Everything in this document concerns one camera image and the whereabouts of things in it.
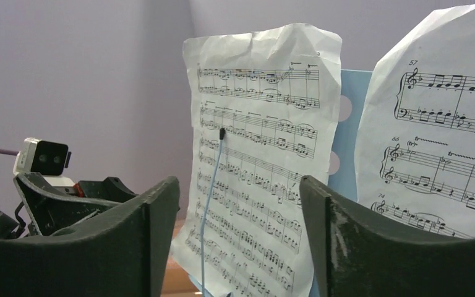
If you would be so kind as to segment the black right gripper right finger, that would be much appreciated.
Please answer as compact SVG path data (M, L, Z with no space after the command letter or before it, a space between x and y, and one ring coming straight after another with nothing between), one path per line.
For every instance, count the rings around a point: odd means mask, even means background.
M299 192L320 296L475 296L475 239L398 223L312 176Z

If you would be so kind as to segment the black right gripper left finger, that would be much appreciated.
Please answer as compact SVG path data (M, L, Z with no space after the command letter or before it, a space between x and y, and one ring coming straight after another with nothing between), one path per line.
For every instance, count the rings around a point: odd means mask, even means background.
M0 296L159 296L179 197L169 176L53 235L0 239Z

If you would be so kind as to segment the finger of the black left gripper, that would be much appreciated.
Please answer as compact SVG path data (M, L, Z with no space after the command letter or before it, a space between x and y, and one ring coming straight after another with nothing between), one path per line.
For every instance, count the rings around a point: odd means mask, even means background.
M49 236L120 204L79 197L77 183L52 186L39 173L21 173L14 178L14 184L30 216L31 222L27 225L30 236Z
M107 177L102 181L79 181L77 193L79 197L98 198L120 203L137 196L117 177Z

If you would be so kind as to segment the sheet music page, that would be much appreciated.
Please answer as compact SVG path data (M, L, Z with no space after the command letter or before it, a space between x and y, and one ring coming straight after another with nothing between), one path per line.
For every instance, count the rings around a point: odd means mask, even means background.
M299 184L328 180L341 46L302 23L184 42L193 165L171 254L207 295L309 295Z
M361 205L475 238L475 4L432 11L376 64L354 166Z

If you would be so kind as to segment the light blue music stand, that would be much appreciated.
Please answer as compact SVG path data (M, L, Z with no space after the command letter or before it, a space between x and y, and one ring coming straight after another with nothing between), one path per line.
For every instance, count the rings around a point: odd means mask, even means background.
M350 115L340 121L336 129L332 151L338 155L340 166L336 173L330 173L328 185L353 201L357 201L354 148L371 75L371 71L341 71L341 96L351 102L352 108Z

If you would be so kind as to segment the translucent pink storage box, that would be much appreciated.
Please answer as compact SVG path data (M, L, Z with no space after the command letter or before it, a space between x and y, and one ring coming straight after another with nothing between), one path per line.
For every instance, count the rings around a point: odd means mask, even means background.
M192 283L187 272L173 260L171 252L166 265L161 296L201 296L201 292Z

